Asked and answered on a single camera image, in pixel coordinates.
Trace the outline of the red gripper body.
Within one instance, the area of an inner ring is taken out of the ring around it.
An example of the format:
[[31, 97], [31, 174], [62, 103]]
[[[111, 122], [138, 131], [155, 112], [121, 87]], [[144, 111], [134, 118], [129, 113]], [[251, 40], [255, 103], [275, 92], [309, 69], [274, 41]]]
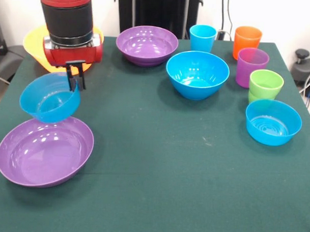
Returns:
[[81, 47], [59, 47], [53, 43], [49, 36], [43, 39], [45, 56], [52, 66], [65, 67], [67, 63], [76, 61], [86, 64], [100, 62], [103, 57], [104, 37], [93, 34], [88, 44]]

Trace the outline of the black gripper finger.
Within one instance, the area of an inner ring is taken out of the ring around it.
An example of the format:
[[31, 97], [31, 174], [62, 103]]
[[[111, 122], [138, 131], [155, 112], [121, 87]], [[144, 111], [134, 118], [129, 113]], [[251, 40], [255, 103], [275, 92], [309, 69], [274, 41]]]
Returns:
[[83, 74], [83, 66], [82, 64], [78, 64], [78, 87], [79, 90], [85, 90], [86, 89], [86, 83], [84, 79], [84, 74]]
[[75, 77], [72, 75], [71, 71], [72, 71], [71, 70], [71, 65], [67, 64], [66, 65], [66, 74], [67, 74], [67, 79], [68, 79], [68, 82], [69, 82], [69, 89], [70, 89], [70, 91], [73, 92], [73, 91], [75, 91], [77, 82], [76, 82]]

